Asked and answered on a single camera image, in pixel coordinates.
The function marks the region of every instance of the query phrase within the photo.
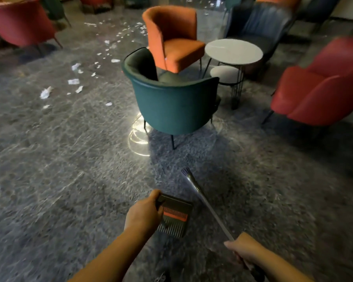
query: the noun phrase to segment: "left hand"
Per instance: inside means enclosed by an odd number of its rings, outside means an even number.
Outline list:
[[[138,201],[128,211],[124,229],[136,228],[143,232],[146,237],[151,237],[161,222],[163,207],[156,209],[155,201],[161,195],[160,190],[153,190],[148,198]]]

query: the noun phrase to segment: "tiled floor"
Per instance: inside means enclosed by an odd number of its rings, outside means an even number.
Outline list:
[[[220,37],[222,6],[159,2],[197,8],[198,38]],[[77,0],[64,7],[72,23],[57,33],[64,49],[49,41],[42,58],[31,47],[0,51],[0,282],[66,280],[120,234],[128,208],[154,188],[194,202],[189,229],[181,240],[156,233],[126,281],[153,281],[163,267],[173,281],[252,281],[227,261],[224,235],[181,178],[185,166],[234,236],[249,232],[316,281],[353,281],[353,114],[319,142],[314,129],[282,116],[260,126],[282,71],[308,65],[353,24],[328,22],[312,43],[280,44],[235,111],[220,86],[213,125],[176,136],[173,151],[168,135],[145,135],[131,82],[111,62],[146,46],[136,27],[143,10],[83,14]],[[71,70],[76,63],[82,74]],[[67,83],[74,78],[84,86],[79,94]],[[50,97],[40,99],[48,86]]]

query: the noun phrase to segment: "dark gray armchair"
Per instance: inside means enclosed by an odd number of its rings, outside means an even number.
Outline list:
[[[291,20],[291,11],[274,3],[237,5],[229,15],[224,37],[257,45],[264,53],[265,63],[272,57]]]
[[[297,19],[309,23],[316,23],[317,27],[315,30],[319,30],[325,20],[332,14],[339,1],[340,0],[311,0],[310,3],[298,13]]]

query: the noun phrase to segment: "white round tabletop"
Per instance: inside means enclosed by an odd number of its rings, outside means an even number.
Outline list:
[[[211,58],[230,65],[246,65],[263,58],[262,50],[239,39],[217,39],[205,46],[205,52]]]

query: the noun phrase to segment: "blue gray armchair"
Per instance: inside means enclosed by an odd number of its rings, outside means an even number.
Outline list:
[[[233,7],[229,15],[225,38],[240,39],[263,51],[263,63],[274,54],[281,37],[292,20],[288,8],[268,2],[256,2]]]

